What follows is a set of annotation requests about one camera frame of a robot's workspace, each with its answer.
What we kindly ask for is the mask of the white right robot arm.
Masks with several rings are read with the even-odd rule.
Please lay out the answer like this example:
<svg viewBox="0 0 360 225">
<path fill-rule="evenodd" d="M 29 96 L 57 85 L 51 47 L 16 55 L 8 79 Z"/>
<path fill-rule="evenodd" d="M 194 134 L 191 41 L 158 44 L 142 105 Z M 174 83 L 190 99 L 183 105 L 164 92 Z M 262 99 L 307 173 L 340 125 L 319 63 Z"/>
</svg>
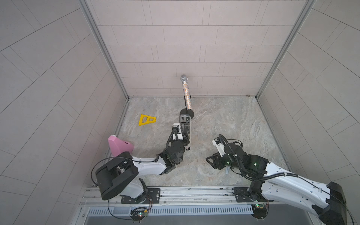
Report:
<svg viewBox="0 0 360 225">
<path fill-rule="evenodd" d="M 277 201 L 305 210 L 326 225 L 347 224 L 347 201 L 341 185 L 306 179 L 259 155 L 247 154 L 243 143 L 220 136 L 213 140 L 217 153 L 206 161 L 217 170 L 238 169 L 251 184 L 246 197 L 254 202 Z"/>
</svg>

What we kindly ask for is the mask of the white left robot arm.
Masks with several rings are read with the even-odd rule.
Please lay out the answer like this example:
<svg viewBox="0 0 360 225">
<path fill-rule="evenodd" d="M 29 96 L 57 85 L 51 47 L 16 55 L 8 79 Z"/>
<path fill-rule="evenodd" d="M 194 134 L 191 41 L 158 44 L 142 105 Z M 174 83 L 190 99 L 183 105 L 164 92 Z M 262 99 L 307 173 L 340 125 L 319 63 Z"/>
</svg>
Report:
<svg viewBox="0 0 360 225">
<path fill-rule="evenodd" d="M 149 191 L 141 176 L 170 173 L 183 161 L 187 145 L 184 140 L 168 141 L 155 158 L 133 157 L 128 151 L 113 157 L 95 171 L 102 200 L 127 196 L 136 202 L 144 201 Z"/>
</svg>

